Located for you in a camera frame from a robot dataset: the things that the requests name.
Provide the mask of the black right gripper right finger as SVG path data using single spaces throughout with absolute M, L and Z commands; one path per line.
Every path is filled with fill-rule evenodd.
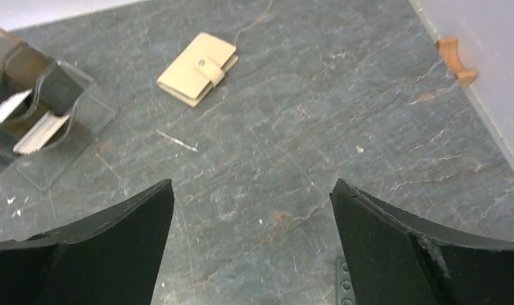
M 514 241 L 443 226 L 342 179 L 330 201 L 358 304 L 514 304 Z

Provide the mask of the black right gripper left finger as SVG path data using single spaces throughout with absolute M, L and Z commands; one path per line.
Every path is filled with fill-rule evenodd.
M 22 241 L 0 241 L 0 304 L 150 304 L 173 217 L 161 180 Z

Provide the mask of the beige leather card holder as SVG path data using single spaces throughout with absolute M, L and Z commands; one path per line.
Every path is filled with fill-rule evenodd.
M 196 107 L 238 61 L 236 46 L 200 32 L 156 80 L 164 91 Z

